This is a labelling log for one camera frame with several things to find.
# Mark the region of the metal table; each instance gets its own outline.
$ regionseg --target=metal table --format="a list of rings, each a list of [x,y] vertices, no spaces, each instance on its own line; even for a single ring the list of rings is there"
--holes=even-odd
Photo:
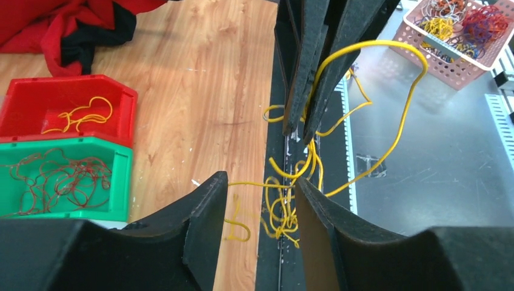
[[[404,13],[395,12],[378,39],[392,39]],[[364,49],[356,63],[375,103],[349,121],[348,153],[358,174],[357,154],[380,157],[392,144],[421,69],[388,48]],[[351,81],[348,93],[350,108],[363,102]],[[385,161],[386,176],[358,181],[352,210],[403,235],[430,226],[514,226],[514,149],[507,155],[497,130],[506,113],[490,110],[498,94],[489,73],[459,92],[427,75],[416,89],[401,141]]]

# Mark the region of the wooden tabletop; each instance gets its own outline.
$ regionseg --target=wooden tabletop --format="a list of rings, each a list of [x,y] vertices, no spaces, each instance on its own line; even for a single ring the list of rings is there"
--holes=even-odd
[[[276,4],[265,0],[169,2],[138,16],[134,40],[97,49],[93,73],[139,93],[130,221],[190,193],[218,170],[262,182]],[[41,55],[0,55],[0,95],[14,78],[50,76]],[[241,207],[247,242],[226,240],[215,290],[253,290],[262,189],[229,189],[225,217]],[[245,231],[234,227],[234,234]]]

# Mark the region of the black robotic claw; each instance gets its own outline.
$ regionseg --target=black robotic claw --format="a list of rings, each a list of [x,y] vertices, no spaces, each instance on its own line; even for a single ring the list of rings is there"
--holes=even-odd
[[[337,50],[376,39],[399,0],[282,0],[278,6],[275,41],[285,79],[284,135],[291,134],[312,89],[320,62]],[[314,137],[330,93],[359,52],[330,64],[307,106],[305,144]]]
[[[122,230],[0,220],[0,290],[212,290],[227,174]]]
[[[514,229],[389,232],[337,205],[304,178],[296,209],[307,290],[508,290]]]

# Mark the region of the pink plastic basket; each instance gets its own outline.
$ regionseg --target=pink plastic basket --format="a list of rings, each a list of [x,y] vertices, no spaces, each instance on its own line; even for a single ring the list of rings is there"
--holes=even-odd
[[[411,44],[416,47],[429,61],[429,73],[454,89],[461,90],[485,72],[493,69],[493,64],[499,59],[500,52],[505,49],[510,38],[514,34],[514,22],[509,24],[509,27],[502,38],[488,46],[486,53],[482,58],[474,60],[455,50],[443,41],[438,40],[433,35],[428,35],[426,31],[414,24],[416,19],[421,19],[423,17],[421,9],[429,1],[430,0],[420,1],[415,8],[403,17],[403,22],[396,32],[394,40],[405,42],[406,44]],[[479,3],[470,1],[467,3],[467,10],[480,8],[482,6],[483,5]],[[497,6],[505,16],[514,18],[514,0],[499,0],[495,6]],[[451,56],[453,62],[446,62],[434,53],[421,47],[422,42],[429,43],[433,47],[437,48],[443,55]],[[421,66],[421,62],[413,53],[404,50],[403,48],[392,47],[392,49],[418,66]]]

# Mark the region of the red cloth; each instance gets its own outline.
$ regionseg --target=red cloth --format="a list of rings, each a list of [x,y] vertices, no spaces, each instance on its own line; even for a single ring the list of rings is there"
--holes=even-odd
[[[134,15],[152,11],[166,0],[114,0]],[[114,29],[111,1],[0,0],[0,53],[43,53],[53,76],[78,76],[82,66],[61,67],[61,38],[77,29],[77,21]]]

